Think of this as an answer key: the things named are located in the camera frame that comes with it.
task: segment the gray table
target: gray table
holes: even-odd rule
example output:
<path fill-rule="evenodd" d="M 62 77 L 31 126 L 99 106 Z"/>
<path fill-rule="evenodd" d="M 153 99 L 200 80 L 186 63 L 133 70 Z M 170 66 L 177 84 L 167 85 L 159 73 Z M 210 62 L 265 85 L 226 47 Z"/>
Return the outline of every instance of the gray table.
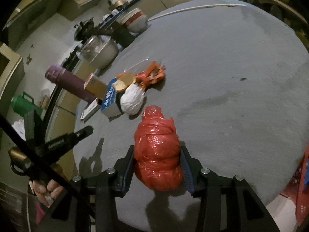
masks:
<path fill-rule="evenodd" d="M 162 13 L 213 3 L 242 2 L 195 0 Z M 100 79 L 107 83 L 147 57 L 161 59 L 166 81 L 146 92 L 146 105 L 174 118 L 180 140 L 203 166 L 244 176 L 268 204 L 294 173 L 308 138 L 305 47 L 290 27 L 250 4 L 181 12 L 149 25 Z M 140 121 L 126 114 L 110 121 L 100 112 L 86 124 L 78 118 L 76 130 L 94 128 L 73 150 L 80 174 L 112 167 L 134 144 Z M 182 188 L 155 194 L 135 176 L 116 203 L 122 221 L 160 232 L 194 231 L 199 207 Z"/>

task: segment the red and white bowl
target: red and white bowl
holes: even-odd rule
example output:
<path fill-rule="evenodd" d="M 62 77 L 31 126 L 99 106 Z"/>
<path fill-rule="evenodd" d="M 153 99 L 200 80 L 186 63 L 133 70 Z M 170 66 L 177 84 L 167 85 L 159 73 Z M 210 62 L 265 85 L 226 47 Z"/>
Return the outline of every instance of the red and white bowl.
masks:
<path fill-rule="evenodd" d="M 131 32 L 140 33 L 147 28 L 148 18 L 139 8 L 135 8 L 121 19 L 121 24 Z"/>

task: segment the human hand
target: human hand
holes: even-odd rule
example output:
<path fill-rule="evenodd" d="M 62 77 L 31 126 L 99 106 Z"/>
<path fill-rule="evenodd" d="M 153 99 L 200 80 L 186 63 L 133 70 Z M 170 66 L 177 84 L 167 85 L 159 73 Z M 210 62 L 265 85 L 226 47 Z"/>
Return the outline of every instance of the human hand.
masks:
<path fill-rule="evenodd" d="M 61 175 L 64 179 L 66 179 L 60 165 L 56 164 L 53 167 L 53 170 L 59 175 Z M 36 193 L 39 201 L 48 208 L 51 205 L 50 203 L 48 203 L 48 201 L 51 199 L 56 199 L 63 190 L 63 186 L 61 186 L 58 182 L 54 180 L 50 180 L 47 184 L 47 187 L 43 182 L 39 182 L 37 180 L 29 181 L 29 185 L 32 191 Z"/>

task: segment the green handle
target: green handle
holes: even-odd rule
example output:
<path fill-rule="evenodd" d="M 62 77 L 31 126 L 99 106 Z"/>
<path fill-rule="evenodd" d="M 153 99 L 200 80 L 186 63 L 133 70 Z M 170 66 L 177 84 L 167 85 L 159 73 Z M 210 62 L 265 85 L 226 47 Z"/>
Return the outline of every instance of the green handle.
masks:
<path fill-rule="evenodd" d="M 28 98 L 30 98 L 31 100 L 32 100 L 32 104 L 34 104 L 34 98 L 32 98 L 28 93 L 26 93 L 26 92 L 23 92 L 23 98 L 25 98 L 24 96 L 27 96 Z"/>

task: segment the blue and white box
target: blue and white box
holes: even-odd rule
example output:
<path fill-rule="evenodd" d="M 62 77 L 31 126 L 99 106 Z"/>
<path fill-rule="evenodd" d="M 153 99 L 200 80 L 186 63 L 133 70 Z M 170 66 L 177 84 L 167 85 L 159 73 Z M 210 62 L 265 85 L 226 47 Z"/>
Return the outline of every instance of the blue and white box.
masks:
<path fill-rule="evenodd" d="M 112 79 L 107 85 L 106 94 L 102 101 L 101 113 L 106 117 L 111 118 L 121 114 L 120 109 L 116 104 L 116 89 L 113 87 L 113 83 L 117 81 L 117 78 Z"/>

